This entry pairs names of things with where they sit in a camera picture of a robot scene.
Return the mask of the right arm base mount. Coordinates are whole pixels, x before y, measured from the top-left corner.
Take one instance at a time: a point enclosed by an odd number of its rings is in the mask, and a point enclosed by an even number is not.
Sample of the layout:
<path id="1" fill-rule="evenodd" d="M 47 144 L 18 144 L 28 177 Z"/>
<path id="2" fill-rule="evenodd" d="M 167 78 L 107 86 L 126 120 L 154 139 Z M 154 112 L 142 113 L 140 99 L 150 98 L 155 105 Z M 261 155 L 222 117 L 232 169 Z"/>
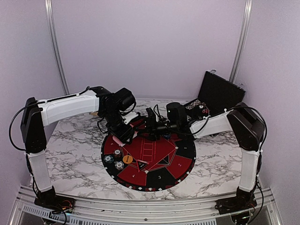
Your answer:
<path id="1" fill-rule="evenodd" d="M 234 197 L 216 200 L 215 209 L 218 210 L 220 215 L 223 215 L 256 207 L 257 202 L 254 196 L 255 189 L 256 185 L 249 192 L 237 187 L 236 195 Z"/>

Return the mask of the black triangular button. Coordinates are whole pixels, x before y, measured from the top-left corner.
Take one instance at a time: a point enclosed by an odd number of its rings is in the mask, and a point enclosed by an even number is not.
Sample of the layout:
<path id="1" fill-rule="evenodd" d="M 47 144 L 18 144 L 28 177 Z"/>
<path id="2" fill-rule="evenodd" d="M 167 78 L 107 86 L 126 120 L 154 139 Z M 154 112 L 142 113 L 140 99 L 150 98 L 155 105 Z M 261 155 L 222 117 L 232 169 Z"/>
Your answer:
<path id="1" fill-rule="evenodd" d="M 140 172 L 143 168 L 145 168 L 149 163 L 147 161 L 143 161 L 143 160 L 137 160 L 136 161 L 137 164 L 137 169 Z"/>

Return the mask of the orange round blind button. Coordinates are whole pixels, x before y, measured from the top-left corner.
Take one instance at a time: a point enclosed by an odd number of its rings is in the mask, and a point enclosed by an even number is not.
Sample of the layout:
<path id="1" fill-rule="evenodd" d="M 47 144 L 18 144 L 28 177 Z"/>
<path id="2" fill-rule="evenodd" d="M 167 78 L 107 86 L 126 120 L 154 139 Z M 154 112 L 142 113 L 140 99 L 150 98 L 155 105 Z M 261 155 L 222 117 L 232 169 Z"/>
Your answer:
<path id="1" fill-rule="evenodd" d="M 125 164 L 130 164 L 133 162 L 133 157 L 131 155 L 125 155 L 122 160 Z"/>

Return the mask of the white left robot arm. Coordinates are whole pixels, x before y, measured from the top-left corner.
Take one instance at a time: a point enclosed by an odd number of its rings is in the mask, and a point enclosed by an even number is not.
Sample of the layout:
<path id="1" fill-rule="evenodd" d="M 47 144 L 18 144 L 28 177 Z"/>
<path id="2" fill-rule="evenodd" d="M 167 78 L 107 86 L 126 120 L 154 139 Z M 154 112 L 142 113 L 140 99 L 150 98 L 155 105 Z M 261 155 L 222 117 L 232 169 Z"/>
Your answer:
<path id="1" fill-rule="evenodd" d="M 24 147 L 18 147 L 12 138 L 12 124 L 8 136 L 17 150 L 24 151 L 33 183 L 42 192 L 40 200 L 48 208 L 59 205 L 59 198 L 50 190 L 53 188 L 49 175 L 45 151 L 50 140 L 46 129 L 55 129 L 66 119 L 87 113 L 97 113 L 106 121 L 106 128 L 118 144 L 130 144 L 136 136 L 130 122 L 137 117 L 133 111 L 136 99 L 126 88 L 113 93 L 102 86 L 88 86 L 84 91 L 50 99 L 28 98 L 25 106 L 15 113 L 11 122 L 21 114 L 20 130 Z"/>

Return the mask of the small orange black chip pile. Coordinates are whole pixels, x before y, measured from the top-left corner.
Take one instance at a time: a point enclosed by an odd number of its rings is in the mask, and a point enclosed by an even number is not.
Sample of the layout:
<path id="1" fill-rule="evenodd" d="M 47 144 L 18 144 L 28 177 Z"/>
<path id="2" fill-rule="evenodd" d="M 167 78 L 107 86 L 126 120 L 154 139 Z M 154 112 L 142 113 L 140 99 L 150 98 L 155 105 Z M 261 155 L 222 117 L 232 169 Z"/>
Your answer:
<path id="1" fill-rule="evenodd" d="M 116 158 L 121 157 L 121 151 L 119 149 L 116 149 L 113 154 Z"/>

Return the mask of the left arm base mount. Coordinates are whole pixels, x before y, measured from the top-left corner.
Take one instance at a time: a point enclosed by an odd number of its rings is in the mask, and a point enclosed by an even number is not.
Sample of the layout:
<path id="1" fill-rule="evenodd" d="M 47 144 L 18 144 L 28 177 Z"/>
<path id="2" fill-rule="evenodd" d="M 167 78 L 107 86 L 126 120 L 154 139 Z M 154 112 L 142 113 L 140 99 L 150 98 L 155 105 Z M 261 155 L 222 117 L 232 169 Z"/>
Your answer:
<path id="1" fill-rule="evenodd" d="M 38 206 L 52 210 L 53 213 L 71 213 L 74 209 L 75 199 L 57 195 L 54 187 L 45 192 L 41 192 L 38 189 L 34 192 L 36 194 L 34 203 Z"/>

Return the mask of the red playing card deck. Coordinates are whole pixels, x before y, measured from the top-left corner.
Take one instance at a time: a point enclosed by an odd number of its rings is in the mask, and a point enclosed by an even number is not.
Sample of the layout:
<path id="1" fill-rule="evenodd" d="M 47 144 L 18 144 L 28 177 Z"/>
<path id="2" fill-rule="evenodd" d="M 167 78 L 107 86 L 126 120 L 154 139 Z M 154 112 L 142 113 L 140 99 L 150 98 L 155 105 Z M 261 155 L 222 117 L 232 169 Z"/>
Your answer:
<path id="1" fill-rule="evenodd" d="M 119 145 L 119 146 L 124 146 L 126 143 L 123 143 L 120 141 L 117 137 L 113 136 L 112 139 Z"/>

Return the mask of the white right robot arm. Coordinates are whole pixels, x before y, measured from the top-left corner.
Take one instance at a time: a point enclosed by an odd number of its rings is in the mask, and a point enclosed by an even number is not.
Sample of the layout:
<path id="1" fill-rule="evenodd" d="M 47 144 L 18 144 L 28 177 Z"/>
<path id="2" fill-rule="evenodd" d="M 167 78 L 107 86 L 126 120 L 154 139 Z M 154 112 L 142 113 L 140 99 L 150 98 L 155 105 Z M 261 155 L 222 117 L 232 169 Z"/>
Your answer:
<path id="1" fill-rule="evenodd" d="M 202 120 L 188 120 L 181 111 L 183 105 L 172 102 L 167 105 L 167 117 L 162 118 L 155 112 L 146 117 L 145 126 L 140 133 L 151 137 L 177 134 L 181 137 L 200 139 L 221 132 L 232 131 L 242 152 L 242 167 L 239 190 L 243 191 L 232 200 L 237 210 L 244 209 L 250 203 L 251 192 L 257 182 L 261 167 L 262 145 L 267 136 L 267 126 L 262 115 L 245 103 L 238 103 L 215 116 L 205 116 Z"/>

